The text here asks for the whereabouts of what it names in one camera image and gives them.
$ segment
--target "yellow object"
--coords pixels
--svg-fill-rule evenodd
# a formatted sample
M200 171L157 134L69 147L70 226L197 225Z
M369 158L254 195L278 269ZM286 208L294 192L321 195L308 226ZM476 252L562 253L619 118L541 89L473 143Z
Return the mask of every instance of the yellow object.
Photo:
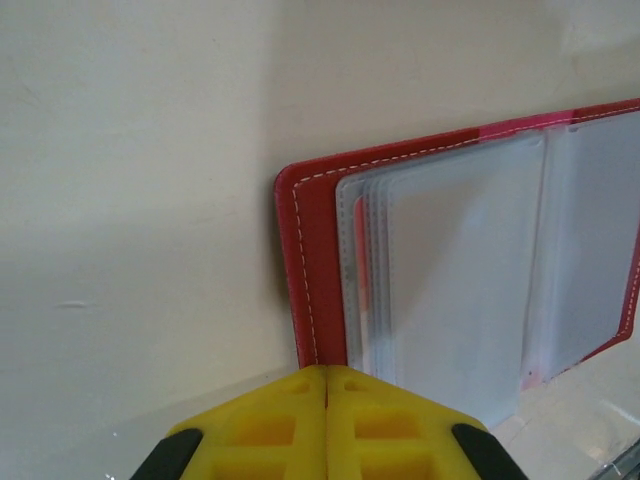
M451 427L477 420L348 367L314 366L172 429L182 480L478 480Z

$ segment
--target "red leather cover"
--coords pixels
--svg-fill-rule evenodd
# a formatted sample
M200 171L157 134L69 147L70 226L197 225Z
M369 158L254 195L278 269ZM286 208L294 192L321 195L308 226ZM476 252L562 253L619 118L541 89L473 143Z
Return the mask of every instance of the red leather cover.
M640 110L640 98L467 128L285 168L276 180L275 199L300 366L344 365L347 361L335 208L335 189L342 177L508 137L522 130L581 123L636 110ZM636 240L618 333L589 356L631 336L639 280L640 236Z

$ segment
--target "black rubber tip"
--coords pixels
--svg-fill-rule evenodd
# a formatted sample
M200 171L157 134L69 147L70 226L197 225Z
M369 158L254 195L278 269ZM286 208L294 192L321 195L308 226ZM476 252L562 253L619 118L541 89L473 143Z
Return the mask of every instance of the black rubber tip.
M201 440L196 428L160 440L131 480L180 480Z
M490 433L466 423L454 425L451 432L482 480L527 480L498 439Z

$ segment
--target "card holder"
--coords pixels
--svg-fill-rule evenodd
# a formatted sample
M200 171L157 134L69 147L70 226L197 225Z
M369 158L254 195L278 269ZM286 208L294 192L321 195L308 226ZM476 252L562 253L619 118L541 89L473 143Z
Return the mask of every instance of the card holder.
M301 365L349 363L492 425L520 388L628 338L638 109L587 107L285 169L276 201Z

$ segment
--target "table surface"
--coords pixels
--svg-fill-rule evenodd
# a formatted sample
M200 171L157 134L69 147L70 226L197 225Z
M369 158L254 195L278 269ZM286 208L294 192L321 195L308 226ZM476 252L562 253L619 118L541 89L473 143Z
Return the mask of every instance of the table surface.
M640 94L635 0L0 6L0 477L128 478L296 368L285 165ZM632 340L496 430L532 479L640 432Z

